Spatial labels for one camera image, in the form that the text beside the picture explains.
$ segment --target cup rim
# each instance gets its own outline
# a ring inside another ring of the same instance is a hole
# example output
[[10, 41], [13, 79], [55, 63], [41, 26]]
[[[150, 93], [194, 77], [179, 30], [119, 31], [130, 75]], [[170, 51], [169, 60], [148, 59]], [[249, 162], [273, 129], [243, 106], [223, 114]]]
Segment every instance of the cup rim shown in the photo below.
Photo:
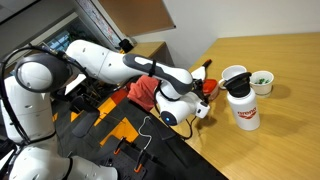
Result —
[[240, 64], [231, 65], [231, 66], [226, 67], [226, 68], [221, 72], [221, 78], [224, 79], [224, 80], [228, 80], [228, 79], [225, 79], [225, 78], [223, 77], [223, 73], [224, 73], [226, 70], [228, 70], [228, 69], [230, 69], [230, 68], [233, 68], [233, 67], [241, 67], [241, 68], [244, 68], [244, 71], [245, 71], [245, 72], [248, 71], [247, 68], [244, 67], [243, 65], [240, 65]]
[[[254, 73], [259, 73], [259, 72], [266, 72], [266, 73], [269, 73], [269, 74], [271, 75], [271, 80], [270, 80], [270, 82], [265, 83], [265, 84], [256, 84], [256, 83], [251, 82], [251, 77], [253, 76], [253, 74], [254, 74]], [[253, 73], [252, 73], [252, 75], [251, 75], [251, 77], [250, 77], [250, 84], [255, 85], [255, 86], [265, 86], [265, 85], [268, 85], [268, 84], [272, 83], [272, 82], [273, 82], [273, 80], [274, 80], [274, 75], [273, 75], [273, 73], [272, 73], [272, 72], [270, 72], [270, 71], [266, 71], [266, 70], [261, 70], [261, 71], [253, 72]]]

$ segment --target red object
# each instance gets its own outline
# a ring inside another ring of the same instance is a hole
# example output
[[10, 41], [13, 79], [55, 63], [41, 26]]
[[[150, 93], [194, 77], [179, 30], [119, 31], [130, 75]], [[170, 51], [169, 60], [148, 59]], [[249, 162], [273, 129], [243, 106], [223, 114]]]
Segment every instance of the red object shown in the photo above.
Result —
[[204, 80], [202, 91], [205, 95], [210, 94], [208, 98], [210, 101], [214, 100], [219, 93], [219, 86], [218, 86], [217, 80], [215, 79]]
[[217, 80], [215, 79], [206, 79], [203, 84], [203, 93], [211, 94], [214, 88], [217, 86]]
[[127, 97], [146, 111], [150, 111], [154, 106], [153, 93], [157, 85], [157, 79], [142, 75], [136, 83], [131, 83]]

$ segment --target red cloth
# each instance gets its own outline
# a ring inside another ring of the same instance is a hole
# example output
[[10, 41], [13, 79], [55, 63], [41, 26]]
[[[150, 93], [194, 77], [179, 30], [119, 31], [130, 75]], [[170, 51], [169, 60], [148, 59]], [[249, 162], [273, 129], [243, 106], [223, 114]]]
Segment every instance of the red cloth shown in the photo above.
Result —
[[157, 79], [142, 75], [136, 83], [131, 83], [127, 97], [146, 111], [150, 111], [154, 106], [153, 93], [157, 85]]

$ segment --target wall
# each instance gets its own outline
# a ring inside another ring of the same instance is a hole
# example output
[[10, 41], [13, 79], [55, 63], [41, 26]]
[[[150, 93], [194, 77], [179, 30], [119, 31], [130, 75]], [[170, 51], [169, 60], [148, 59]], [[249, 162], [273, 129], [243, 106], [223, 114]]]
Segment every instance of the wall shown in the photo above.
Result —
[[164, 3], [177, 28], [133, 38], [137, 42], [166, 41], [177, 67], [189, 68], [219, 37], [320, 31], [319, 0], [164, 0]]
[[66, 17], [73, 5], [65, 0], [42, 0], [0, 26], [0, 57], [30, 40]]

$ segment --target red label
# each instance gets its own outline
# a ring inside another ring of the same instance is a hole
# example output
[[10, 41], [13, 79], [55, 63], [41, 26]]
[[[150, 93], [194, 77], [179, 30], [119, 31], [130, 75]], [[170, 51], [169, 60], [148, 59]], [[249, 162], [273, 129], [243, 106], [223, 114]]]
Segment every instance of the red label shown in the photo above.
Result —
[[253, 108], [250, 111], [240, 112], [238, 111], [238, 116], [247, 120], [250, 120], [257, 113], [257, 108]]

